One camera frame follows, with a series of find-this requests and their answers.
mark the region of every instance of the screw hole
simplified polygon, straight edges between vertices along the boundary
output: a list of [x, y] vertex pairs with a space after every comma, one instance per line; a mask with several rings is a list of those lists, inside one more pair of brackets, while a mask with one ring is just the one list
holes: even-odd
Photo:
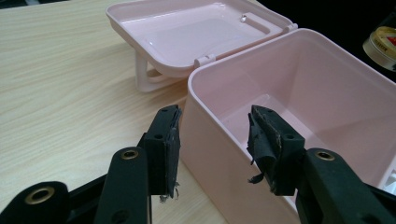
[[33, 190], [26, 198], [27, 204], [38, 204], [48, 200], [55, 193], [55, 189], [50, 186]]
[[136, 158], [138, 155], [139, 155], [139, 153], [136, 150], [128, 150], [128, 151], [123, 152], [121, 154], [121, 157], [124, 160], [131, 160], [131, 159]]
[[375, 217], [372, 214], [358, 214], [358, 217], [364, 222], [364, 223], [370, 223], [370, 224], [381, 224], [381, 221]]
[[120, 210], [113, 214], [111, 217], [112, 224], [121, 224], [127, 221], [129, 218], [129, 212], [127, 210]]
[[333, 161], [333, 160], [335, 160], [335, 157], [332, 154], [330, 154], [328, 152], [325, 152], [325, 151], [318, 151], [315, 155], [318, 158], [320, 158], [321, 160], [324, 160], [324, 161]]

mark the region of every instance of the hinge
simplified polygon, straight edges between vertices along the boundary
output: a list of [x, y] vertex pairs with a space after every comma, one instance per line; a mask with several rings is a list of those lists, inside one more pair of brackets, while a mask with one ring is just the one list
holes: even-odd
[[209, 54], [204, 57], [198, 58], [194, 60], [194, 67], [199, 68], [205, 64], [213, 63], [216, 60], [216, 55]]
[[291, 32], [291, 31], [294, 31], [294, 30], [297, 30], [298, 29], [298, 24], [297, 23], [292, 23], [292, 24], [290, 24], [290, 25], [288, 25], [287, 27], [285, 27], [284, 29], [283, 29], [283, 34], [287, 34], [287, 33], [289, 33], [289, 32]]

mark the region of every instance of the pink plastic container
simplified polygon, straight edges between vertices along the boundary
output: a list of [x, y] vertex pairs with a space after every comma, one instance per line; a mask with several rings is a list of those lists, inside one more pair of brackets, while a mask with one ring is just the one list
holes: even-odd
[[274, 109], [305, 139], [344, 157], [365, 183], [395, 173], [396, 86], [323, 35], [298, 29], [195, 70], [181, 159], [230, 223], [299, 223], [250, 166], [251, 105]]
[[[155, 91], [204, 64], [296, 29], [289, 19], [246, 0], [141, 0], [106, 10], [136, 52], [136, 87]], [[148, 71], [148, 63], [158, 73]]]

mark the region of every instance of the dark background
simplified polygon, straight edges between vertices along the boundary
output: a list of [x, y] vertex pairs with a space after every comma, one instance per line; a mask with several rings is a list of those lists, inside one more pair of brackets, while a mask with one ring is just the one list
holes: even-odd
[[370, 33], [392, 13], [396, 7], [395, 0], [257, 1], [297, 23], [299, 28], [309, 28], [326, 35], [385, 77], [396, 81], [396, 72], [376, 64], [366, 55], [362, 47]]

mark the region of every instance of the light wood surface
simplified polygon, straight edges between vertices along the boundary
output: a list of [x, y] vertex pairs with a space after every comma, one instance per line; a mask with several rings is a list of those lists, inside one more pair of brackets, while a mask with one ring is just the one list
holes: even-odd
[[[134, 50], [110, 27], [117, 0], [71, 0], [0, 10], [0, 210], [43, 181], [69, 190], [107, 172], [136, 146], [157, 111], [183, 106], [187, 82], [134, 85]], [[153, 197], [154, 223], [226, 223], [179, 163], [178, 200]]]

